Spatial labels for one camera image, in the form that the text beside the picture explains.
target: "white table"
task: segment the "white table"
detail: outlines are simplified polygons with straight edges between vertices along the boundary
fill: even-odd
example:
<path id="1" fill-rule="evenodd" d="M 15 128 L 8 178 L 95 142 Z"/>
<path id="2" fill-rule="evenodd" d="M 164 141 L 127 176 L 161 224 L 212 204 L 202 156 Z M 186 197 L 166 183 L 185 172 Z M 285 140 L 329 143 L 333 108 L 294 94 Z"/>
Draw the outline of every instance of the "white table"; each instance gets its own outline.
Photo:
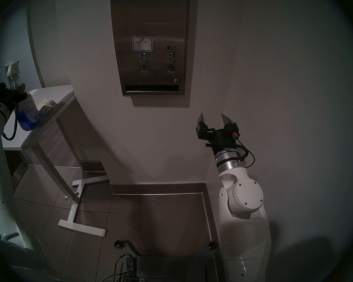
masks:
<path id="1" fill-rule="evenodd" d="M 72 206 L 68 216 L 68 220 L 60 219 L 58 223 L 60 226 L 81 232 L 86 232 L 89 234 L 104 236 L 106 234 L 105 229 L 78 224 L 74 221 L 76 219 L 77 209 L 81 200 L 81 195 L 83 193 L 84 186 L 89 183 L 106 181 L 108 180 L 108 177 L 100 176 L 73 181 L 72 187 L 78 187 L 77 191 L 73 192 L 72 189 L 66 184 L 62 176 L 60 176 L 59 172 L 56 170 L 56 168 L 51 163 L 51 161 L 43 151 L 42 147 L 38 143 L 38 140 L 42 137 L 44 132 L 49 127 L 50 121 L 57 120 L 59 115 L 76 99 L 72 85 L 36 89 L 30 91 L 30 94 L 33 96 L 36 105 L 40 104 L 44 98 L 47 98 L 49 100 L 54 100 L 56 102 L 56 106 L 52 108 L 52 110 L 46 115 L 41 117 L 41 121 L 35 129 L 31 131 L 24 131 L 18 125 L 16 136 L 13 140 L 8 141 L 2 137 L 4 150 L 25 150 L 31 148 L 34 154 L 41 162 L 46 172 L 50 175 L 50 177 L 60 188 L 60 190 L 65 194 L 65 198 L 72 199 Z M 15 114 L 12 113 L 4 128 L 4 132 L 6 135 L 11 136 L 13 134 L 14 123 Z"/>

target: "black knob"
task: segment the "black knob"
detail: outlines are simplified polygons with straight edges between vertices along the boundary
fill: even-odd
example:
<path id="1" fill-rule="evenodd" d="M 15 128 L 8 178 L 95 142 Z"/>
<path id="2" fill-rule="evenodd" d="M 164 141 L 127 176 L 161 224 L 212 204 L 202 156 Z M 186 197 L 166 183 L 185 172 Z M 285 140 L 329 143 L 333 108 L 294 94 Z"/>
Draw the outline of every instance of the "black knob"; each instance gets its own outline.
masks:
<path id="1" fill-rule="evenodd" d="M 208 249 L 210 249 L 211 251 L 217 249 L 217 244 L 215 242 L 211 241 L 208 244 Z"/>
<path id="2" fill-rule="evenodd" d="M 126 246 L 126 242 L 125 241 L 117 240 L 116 242 L 114 242 L 114 247 L 116 247 L 117 249 L 122 249 L 125 246 Z"/>

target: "bottle label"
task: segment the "bottle label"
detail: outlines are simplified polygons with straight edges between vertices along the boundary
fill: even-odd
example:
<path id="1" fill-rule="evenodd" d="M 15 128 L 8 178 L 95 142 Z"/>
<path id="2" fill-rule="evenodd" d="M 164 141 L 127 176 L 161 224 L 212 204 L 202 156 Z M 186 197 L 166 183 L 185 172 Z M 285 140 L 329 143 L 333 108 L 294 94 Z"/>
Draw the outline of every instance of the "bottle label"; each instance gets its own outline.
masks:
<path id="1" fill-rule="evenodd" d="M 33 97 L 30 94 L 27 94 L 27 97 L 23 102 L 26 117 L 33 123 L 37 122 L 39 119 L 39 112 Z"/>

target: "stainless steel dispenser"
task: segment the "stainless steel dispenser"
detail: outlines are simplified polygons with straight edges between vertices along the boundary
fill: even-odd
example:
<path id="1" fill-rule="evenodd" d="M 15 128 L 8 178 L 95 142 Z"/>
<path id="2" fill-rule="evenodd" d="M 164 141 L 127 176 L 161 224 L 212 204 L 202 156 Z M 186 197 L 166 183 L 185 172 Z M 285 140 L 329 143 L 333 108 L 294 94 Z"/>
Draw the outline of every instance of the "stainless steel dispenser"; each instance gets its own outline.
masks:
<path id="1" fill-rule="evenodd" d="M 184 95 L 189 0 L 111 0 L 121 90 Z"/>

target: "tile floor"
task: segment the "tile floor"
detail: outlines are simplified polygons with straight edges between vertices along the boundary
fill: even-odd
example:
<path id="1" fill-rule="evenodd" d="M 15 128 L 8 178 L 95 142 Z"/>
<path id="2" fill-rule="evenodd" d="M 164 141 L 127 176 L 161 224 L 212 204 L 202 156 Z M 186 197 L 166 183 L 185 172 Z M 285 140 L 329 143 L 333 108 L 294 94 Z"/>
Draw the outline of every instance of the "tile floor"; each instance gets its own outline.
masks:
<path id="1" fill-rule="evenodd" d="M 82 178 L 80 168 L 57 170 L 68 184 Z M 41 166 L 29 166 L 14 198 L 49 258 L 45 271 L 66 282 L 100 282 L 112 274 L 116 240 L 157 256 L 193 256 L 209 240 L 202 194 L 113 195 L 108 182 L 89 185 L 76 222 L 105 228 L 105 237 L 58 226 L 68 218 L 70 202 Z"/>

